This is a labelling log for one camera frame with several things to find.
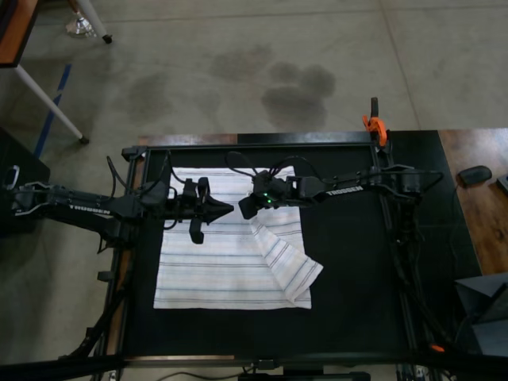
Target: wooden surface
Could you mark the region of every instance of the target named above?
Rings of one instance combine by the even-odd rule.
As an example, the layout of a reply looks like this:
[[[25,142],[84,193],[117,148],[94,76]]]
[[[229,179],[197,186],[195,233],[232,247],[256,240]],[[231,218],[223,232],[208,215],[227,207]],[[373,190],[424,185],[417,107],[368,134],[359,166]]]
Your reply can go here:
[[[143,177],[143,167],[144,167],[144,160],[141,159],[137,162],[136,165],[136,173],[134,174],[134,181],[133,181],[133,188],[136,189],[141,185],[141,178]],[[120,258],[120,270],[118,274],[118,281],[117,281],[117,287],[115,291],[117,291],[124,279],[125,274],[127,273],[127,270],[129,268],[129,265],[131,261],[134,258],[134,252],[132,250],[124,250],[121,254]],[[117,353],[118,344],[121,337],[121,317],[123,314],[123,310],[125,308],[125,302],[122,302],[120,306],[118,306],[116,312],[114,313],[113,317],[111,318],[110,323],[110,331],[107,341],[107,347],[106,347],[106,354],[107,355],[114,355]]]
[[[213,145],[213,144],[236,144],[235,133],[217,133],[210,135],[161,135],[140,137],[139,145],[152,147],[161,145]]]
[[[0,41],[0,65],[17,66],[33,26],[38,0],[17,0],[17,8]]]
[[[483,274],[508,271],[508,195],[496,179],[508,174],[508,129],[440,131],[452,176],[485,165],[492,179],[478,186],[457,189]]]

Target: striped towel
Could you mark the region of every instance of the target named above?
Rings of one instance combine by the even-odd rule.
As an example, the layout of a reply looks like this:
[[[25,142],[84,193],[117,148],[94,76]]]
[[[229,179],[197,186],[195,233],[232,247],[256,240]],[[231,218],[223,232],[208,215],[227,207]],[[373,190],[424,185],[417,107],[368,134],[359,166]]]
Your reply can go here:
[[[261,210],[246,221],[238,202],[252,190],[248,176],[224,168],[175,168],[175,173],[195,182],[208,177],[211,195],[235,210],[202,225],[204,244],[192,243],[188,221],[164,232],[154,308],[309,309],[309,287],[322,266],[304,253],[300,209]],[[287,175],[294,175],[292,167],[279,177]]]

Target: white table leg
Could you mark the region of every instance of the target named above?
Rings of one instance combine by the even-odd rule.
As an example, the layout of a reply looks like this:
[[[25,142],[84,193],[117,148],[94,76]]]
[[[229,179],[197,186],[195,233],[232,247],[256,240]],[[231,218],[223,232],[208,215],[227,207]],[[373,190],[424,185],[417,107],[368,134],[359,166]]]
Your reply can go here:
[[[75,125],[69,120],[68,117],[62,112],[61,109],[44,93],[44,91],[37,85],[37,82],[30,77],[29,73],[25,71],[21,65],[18,65],[14,70],[20,76],[21,80],[26,83],[26,85],[32,89],[32,91],[40,98],[42,102],[46,104],[47,107],[65,124],[65,126],[74,133],[79,141],[83,144],[88,144],[89,140],[83,136],[83,134],[76,128]]]
[[[104,28],[104,25],[98,18],[97,12],[95,12],[94,6],[91,5],[90,0],[77,0],[77,2],[81,10],[87,16],[88,21],[92,24],[97,35],[102,37],[107,44],[111,44],[113,42],[111,35],[108,34],[106,28]]]

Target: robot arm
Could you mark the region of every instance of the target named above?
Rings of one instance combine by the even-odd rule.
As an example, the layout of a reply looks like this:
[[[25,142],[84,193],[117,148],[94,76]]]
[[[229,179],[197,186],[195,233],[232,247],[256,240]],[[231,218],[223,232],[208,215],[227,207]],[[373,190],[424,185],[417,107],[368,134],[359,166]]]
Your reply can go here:
[[[147,217],[173,220],[167,229],[190,220],[190,237],[195,244],[202,244],[202,223],[209,224],[233,211],[233,206],[211,197],[206,177],[197,183],[186,179],[182,194],[175,192],[173,198],[167,197],[168,188],[156,181],[115,198],[37,182],[6,190],[6,195],[12,199],[14,216],[51,218],[91,230],[100,235],[106,247],[132,245],[133,230]]]
[[[434,179],[425,185],[427,175]],[[239,205],[244,218],[251,219],[261,209],[315,206],[329,198],[361,191],[375,191],[398,202],[419,203],[423,193],[442,177],[440,172],[419,171],[404,165],[371,167],[366,171],[333,179],[320,179],[316,176],[288,176],[280,179],[270,171],[262,171],[252,177],[252,193],[242,199]]]

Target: computer mouse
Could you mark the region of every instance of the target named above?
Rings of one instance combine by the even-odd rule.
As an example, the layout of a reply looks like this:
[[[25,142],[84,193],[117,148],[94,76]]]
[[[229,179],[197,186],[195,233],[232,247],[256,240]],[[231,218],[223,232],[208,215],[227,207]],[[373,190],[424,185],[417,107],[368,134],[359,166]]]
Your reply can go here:
[[[491,179],[492,171],[484,165],[478,165],[460,171],[458,176],[462,184],[467,187],[468,185],[475,185]]]

